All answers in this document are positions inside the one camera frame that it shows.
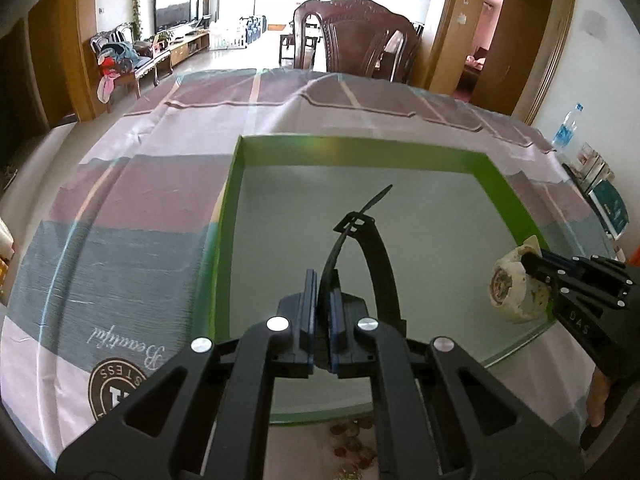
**door frame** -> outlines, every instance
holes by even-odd
[[[453,10],[457,2],[458,0],[431,0],[430,13],[427,16],[428,22],[426,23],[424,32],[426,36],[423,35],[414,70],[412,71],[412,85],[427,90],[430,88],[433,75],[435,74],[442,54],[442,47],[451,30],[450,25],[454,19]],[[575,0],[564,0],[562,2],[556,43],[546,64],[542,78],[540,79],[538,90],[529,106],[529,112],[524,121],[526,124],[533,124],[556,75],[556,70],[558,69],[558,64],[564,52],[564,46],[573,21],[574,9]]]

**gray tablecloth section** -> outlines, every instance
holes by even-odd
[[[51,467],[94,423],[87,388],[99,362],[123,358],[149,375],[206,329],[193,325],[193,312],[209,301],[216,204],[236,142],[281,132],[486,153],[553,250],[613,256],[551,146],[511,118],[339,74],[172,76],[92,147],[60,189],[11,294],[0,339],[2,402]],[[495,373],[549,424],[562,420],[575,433],[584,414],[574,406],[592,370],[556,326]]]

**clear packing tape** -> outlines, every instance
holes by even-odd
[[[528,276],[520,262],[523,254],[542,256],[538,238],[527,238],[494,265],[489,297],[495,311],[512,323],[526,323],[544,316],[549,302],[548,286]]]

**tv stand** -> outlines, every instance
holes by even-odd
[[[190,58],[209,48],[209,31],[203,30],[192,36],[184,36],[181,41],[169,44],[171,51],[171,66],[174,67],[185,59]]]

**tiled floor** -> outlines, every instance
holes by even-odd
[[[276,68],[280,32],[267,31],[242,50],[207,51],[196,54],[175,67],[180,75],[199,70],[231,68]],[[293,56],[293,47],[287,56]],[[324,43],[319,43],[314,70],[324,72]],[[142,93],[152,88],[152,79],[141,81]],[[51,206],[62,183],[76,170],[84,154],[136,102],[133,92],[123,94],[118,88],[112,113],[103,113],[89,123],[66,124],[54,128],[40,141],[31,155],[20,165],[11,186],[0,198],[0,218],[6,223],[17,248],[9,273],[0,292],[6,304],[15,281],[18,265],[33,235]]]

